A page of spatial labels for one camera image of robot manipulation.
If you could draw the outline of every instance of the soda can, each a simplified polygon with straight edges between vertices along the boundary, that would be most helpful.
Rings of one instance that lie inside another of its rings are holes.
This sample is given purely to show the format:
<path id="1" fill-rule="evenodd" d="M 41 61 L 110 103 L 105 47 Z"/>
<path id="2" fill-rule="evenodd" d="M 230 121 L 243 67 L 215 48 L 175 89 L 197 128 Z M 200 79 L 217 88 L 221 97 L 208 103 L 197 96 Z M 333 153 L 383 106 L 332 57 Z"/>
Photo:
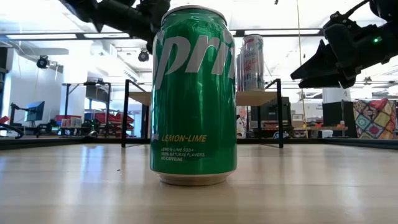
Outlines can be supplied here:
<path id="1" fill-rule="evenodd" d="M 163 182 L 211 185 L 236 169 L 233 36 L 218 11 L 167 12 L 154 40 L 150 168 Z"/>
<path id="2" fill-rule="evenodd" d="M 243 90 L 264 90 L 264 41 L 260 35 L 254 34 L 243 39 Z"/>

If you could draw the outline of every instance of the can bottom rim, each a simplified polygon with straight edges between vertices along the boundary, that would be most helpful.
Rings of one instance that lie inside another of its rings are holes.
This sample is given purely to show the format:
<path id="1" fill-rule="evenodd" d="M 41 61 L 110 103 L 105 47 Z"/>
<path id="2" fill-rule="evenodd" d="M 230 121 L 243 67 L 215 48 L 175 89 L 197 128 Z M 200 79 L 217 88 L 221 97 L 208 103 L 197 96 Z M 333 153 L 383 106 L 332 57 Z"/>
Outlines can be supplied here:
<path id="1" fill-rule="evenodd" d="M 171 185 L 181 185 L 181 186 L 206 186 L 215 185 L 224 182 L 230 174 L 230 172 L 225 172 L 221 174 L 206 174 L 206 175 L 182 175 L 182 174 L 166 174 L 162 172 L 155 172 L 160 175 L 162 182 Z"/>

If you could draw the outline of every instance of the sprite logo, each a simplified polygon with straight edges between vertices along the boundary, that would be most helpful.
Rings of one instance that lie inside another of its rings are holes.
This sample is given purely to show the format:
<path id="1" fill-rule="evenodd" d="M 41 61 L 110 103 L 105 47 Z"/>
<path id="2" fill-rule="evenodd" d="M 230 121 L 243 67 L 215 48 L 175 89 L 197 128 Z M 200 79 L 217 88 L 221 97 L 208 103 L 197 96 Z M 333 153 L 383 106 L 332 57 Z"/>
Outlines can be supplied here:
<path id="1" fill-rule="evenodd" d="M 203 63 L 203 59 L 205 58 L 205 54 L 210 47 L 215 48 L 217 50 L 217 56 L 215 61 L 213 62 L 213 69 L 209 72 L 212 75 L 222 75 L 225 68 L 225 63 L 228 58 L 228 55 L 231 54 L 231 64 L 229 65 L 228 77 L 230 79 L 234 79 L 234 68 L 235 68 L 235 52 L 234 47 L 228 47 L 226 44 L 231 44 L 233 41 L 233 36 L 228 32 L 228 30 L 223 30 L 223 40 L 220 41 L 219 38 L 213 37 L 209 39 L 208 36 L 199 35 L 197 42 L 195 43 L 195 47 L 191 52 L 191 43 L 185 37 L 170 37 L 163 41 L 164 31 L 161 30 L 157 33 L 154 40 L 154 75 L 155 75 L 155 90 L 160 89 L 162 84 L 162 80 L 164 75 L 171 74 L 178 70 L 189 58 L 190 53 L 191 57 L 185 69 L 185 73 L 198 73 L 199 69 Z M 156 56 L 156 45 L 161 44 L 162 54 L 160 56 L 160 62 L 158 63 Z M 171 66 L 167 66 L 169 63 L 170 55 L 172 53 L 172 49 L 176 47 L 177 52 L 174 53 L 174 61 Z"/>

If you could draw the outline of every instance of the can lid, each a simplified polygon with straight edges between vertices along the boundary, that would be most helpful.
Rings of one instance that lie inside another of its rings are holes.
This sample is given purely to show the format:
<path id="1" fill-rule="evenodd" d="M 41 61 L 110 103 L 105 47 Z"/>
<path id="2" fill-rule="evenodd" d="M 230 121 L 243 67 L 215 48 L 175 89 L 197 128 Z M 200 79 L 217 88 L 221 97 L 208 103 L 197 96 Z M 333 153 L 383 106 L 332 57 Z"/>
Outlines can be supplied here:
<path id="1" fill-rule="evenodd" d="M 163 23 L 163 20 L 164 20 L 168 15 L 170 15 L 171 13 L 177 12 L 177 11 L 181 11 L 181 10 L 185 10 L 185 9 L 204 9 L 204 10 L 207 10 L 207 11 L 210 11 L 210 12 L 214 12 L 215 14 L 217 14 L 217 15 L 219 15 L 221 18 L 223 18 L 223 20 L 225 21 L 225 24 L 226 24 L 225 16 L 224 16 L 222 13 L 220 13 L 219 11 L 217 11 L 217 10 L 215 10 L 215 9 L 211 9 L 211 8 L 205 7 L 205 6 L 198 6 L 198 5 L 187 5 L 187 6 L 175 7 L 174 9 L 171 9 L 171 10 L 167 11 L 167 12 L 163 15 L 163 17 L 162 17 L 162 23 Z"/>
<path id="2" fill-rule="evenodd" d="M 245 39 L 256 38 L 256 37 L 258 37 L 258 38 L 260 38 L 262 40 L 262 35 L 260 35 L 260 34 L 250 34 L 250 35 L 247 35 L 247 36 L 243 37 L 243 41 Z"/>

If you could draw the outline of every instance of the green led light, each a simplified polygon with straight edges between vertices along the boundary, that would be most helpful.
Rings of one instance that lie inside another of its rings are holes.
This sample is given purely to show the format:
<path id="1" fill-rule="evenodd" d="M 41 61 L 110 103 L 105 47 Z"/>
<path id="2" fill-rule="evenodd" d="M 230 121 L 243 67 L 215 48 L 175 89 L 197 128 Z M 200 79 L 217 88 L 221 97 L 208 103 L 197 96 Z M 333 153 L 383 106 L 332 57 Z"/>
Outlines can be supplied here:
<path id="1" fill-rule="evenodd" d="M 377 38 L 375 38 L 375 39 L 373 39 L 373 43 L 378 43 L 378 42 L 380 42 L 381 41 L 381 37 L 377 37 Z"/>

